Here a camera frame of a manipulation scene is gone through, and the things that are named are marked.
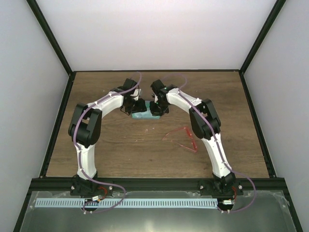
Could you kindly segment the teal glasses case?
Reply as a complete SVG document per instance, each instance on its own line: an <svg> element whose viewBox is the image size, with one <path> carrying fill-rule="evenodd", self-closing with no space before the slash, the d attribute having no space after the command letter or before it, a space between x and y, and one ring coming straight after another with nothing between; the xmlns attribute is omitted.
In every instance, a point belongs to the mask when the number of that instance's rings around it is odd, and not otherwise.
<svg viewBox="0 0 309 232"><path fill-rule="evenodd" d="M133 119L159 119L160 116L153 116L150 111L150 101L145 101L146 111L145 112L138 112L133 113Z"/></svg>

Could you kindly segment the pink transparent sunglasses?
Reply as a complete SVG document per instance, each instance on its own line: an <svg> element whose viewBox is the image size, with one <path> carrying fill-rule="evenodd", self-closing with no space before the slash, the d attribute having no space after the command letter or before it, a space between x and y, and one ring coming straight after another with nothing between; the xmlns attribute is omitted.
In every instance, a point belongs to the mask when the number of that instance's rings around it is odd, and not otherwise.
<svg viewBox="0 0 309 232"><path fill-rule="evenodd" d="M162 138L162 140L174 143L190 152L197 152L197 143L188 126L171 130Z"/></svg>

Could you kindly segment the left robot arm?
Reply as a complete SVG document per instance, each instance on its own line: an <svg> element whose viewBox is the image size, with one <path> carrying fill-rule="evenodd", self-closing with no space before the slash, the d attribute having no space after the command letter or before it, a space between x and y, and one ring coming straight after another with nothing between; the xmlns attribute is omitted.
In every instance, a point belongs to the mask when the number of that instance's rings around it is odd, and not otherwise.
<svg viewBox="0 0 309 232"><path fill-rule="evenodd" d="M68 129L77 151L77 175L84 179L82 190L87 195L98 191L98 182L93 178L97 174L95 167L95 144L101 134L102 119L115 109L120 109L126 115L145 112L144 99L140 98L139 82L126 79L120 87L113 88L104 97L88 104L79 103Z"/></svg>

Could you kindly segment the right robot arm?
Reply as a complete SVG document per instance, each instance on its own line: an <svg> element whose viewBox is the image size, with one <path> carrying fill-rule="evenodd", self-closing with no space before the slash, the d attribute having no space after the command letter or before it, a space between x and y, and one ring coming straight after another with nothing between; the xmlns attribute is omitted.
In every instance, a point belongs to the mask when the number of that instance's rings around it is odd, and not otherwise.
<svg viewBox="0 0 309 232"><path fill-rule="evenodd" d="M221 141L221 121L212 101L194 98L175 85L164 85L161 80L154 81L151 89L154 93L154 101L150 102L153 116L169 113L170 105L189 114L192 131L202 140L210 157L214 188L221 195L227 194L236 177L225 156Z"/></svg>

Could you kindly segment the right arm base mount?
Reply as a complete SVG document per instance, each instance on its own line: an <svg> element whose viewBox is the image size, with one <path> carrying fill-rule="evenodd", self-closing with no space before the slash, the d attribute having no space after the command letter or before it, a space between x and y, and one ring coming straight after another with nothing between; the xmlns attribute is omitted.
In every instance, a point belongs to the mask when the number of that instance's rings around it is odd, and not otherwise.
<svg viewBox="0 0 309 232"><path fill-rule="evenodd" d="M198 190L201 195L212 197L231 197L236 191L237 196L243 195L243 190L239 188L240 182L221 184L214 179L201 179L198 181Z"/></svg>

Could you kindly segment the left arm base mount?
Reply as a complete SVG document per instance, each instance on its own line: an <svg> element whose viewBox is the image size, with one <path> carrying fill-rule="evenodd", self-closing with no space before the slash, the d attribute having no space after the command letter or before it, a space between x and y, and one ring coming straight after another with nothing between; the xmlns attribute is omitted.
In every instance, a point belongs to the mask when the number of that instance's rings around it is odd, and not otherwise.
<svg viewBox="0 0 309 232"><path fill-rule="evenodd" d="M107 195L111 196L113 188L109 186L100 185L90 180L85 180L75 175L71 178L71 190L72 196L96 196Z"/></svg>

